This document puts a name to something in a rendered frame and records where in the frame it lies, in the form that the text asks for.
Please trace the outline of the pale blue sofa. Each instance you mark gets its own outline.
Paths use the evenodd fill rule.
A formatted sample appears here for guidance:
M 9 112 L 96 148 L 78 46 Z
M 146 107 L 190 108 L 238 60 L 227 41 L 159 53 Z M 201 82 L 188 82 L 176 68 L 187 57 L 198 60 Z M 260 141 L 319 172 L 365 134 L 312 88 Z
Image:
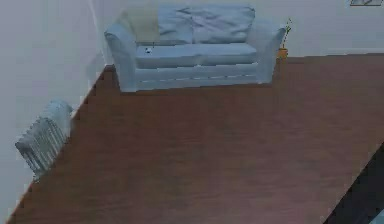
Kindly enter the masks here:
M 104 37 L 120 90 L 172 89 L 272 81 L 284 26 L 248 4 L 159 4 L 160 40 L 139 43 L 120 21 Z M 152 48 L 152 53 L 145 53 Z

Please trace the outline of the beige throw blanket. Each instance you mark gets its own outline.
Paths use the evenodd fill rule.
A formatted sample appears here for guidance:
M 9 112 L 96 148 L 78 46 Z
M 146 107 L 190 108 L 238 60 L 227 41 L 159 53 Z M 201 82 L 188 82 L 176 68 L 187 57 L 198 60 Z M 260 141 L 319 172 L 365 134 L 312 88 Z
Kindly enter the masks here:
M 160 40 L 156 7 L 129 7 L 120 14 L 119 21 L 134 34 L 139 43 L 156 43 Z

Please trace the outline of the house plant in orange pot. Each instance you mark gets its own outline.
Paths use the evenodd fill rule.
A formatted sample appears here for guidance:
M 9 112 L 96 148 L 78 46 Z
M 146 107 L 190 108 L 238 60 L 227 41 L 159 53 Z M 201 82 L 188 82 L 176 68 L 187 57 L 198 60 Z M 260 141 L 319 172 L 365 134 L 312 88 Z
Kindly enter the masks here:
M 280 60 L 286 59 L 288 56 L 288 49 L 286 48 L 286 42 L 287 42 L 288 35 L 292 30 L 292 23 L 293 23 L 292 19 L 289 18 L 284 26 L 285 33 L 284 33 L 281 45 L 279 47 L 278 56 L 277 56 L 277 58 Z

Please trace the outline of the white ribbed radiator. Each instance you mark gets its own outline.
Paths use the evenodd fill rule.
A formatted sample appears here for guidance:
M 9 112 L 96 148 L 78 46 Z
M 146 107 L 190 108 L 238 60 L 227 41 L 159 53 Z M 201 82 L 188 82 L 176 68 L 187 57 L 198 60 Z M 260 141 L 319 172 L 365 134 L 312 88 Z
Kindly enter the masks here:
M 63 100 L 51 101 L 15 143 L 36 176 L 50 169 L 68 140 L 72 111 Z

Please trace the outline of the framed wall picture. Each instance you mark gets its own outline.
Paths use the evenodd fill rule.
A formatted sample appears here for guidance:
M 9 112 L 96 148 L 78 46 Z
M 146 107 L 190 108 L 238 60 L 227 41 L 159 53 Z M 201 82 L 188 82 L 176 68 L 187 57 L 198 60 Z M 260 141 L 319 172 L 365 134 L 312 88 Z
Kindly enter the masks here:
M 381 6 L 383 0 L 350 0 L 350 6 Z

